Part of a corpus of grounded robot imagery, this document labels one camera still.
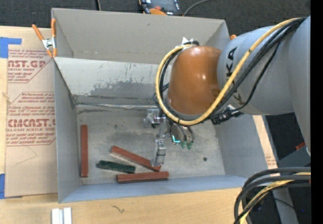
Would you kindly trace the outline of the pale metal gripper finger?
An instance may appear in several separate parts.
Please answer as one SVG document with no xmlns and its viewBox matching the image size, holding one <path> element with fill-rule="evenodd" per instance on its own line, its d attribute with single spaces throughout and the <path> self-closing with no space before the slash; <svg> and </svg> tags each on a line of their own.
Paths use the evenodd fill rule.
<svg viewBox="0 0 323 224">
<path fill-rule="evenodd" d="M 166 116 L 159 108 L 149 108 L 146 110 L 146 116 L 143 119 L 143 126 L 145 128 L 156 128 L 164 122 Z"/>
<path fill-rule="evenodd" d="M 150 161 L 152 166 L 161 166 L 165 163 L 166 150 L 164 139 L 156 139 L 154 142 L 153 157 Z"/>
</svg>

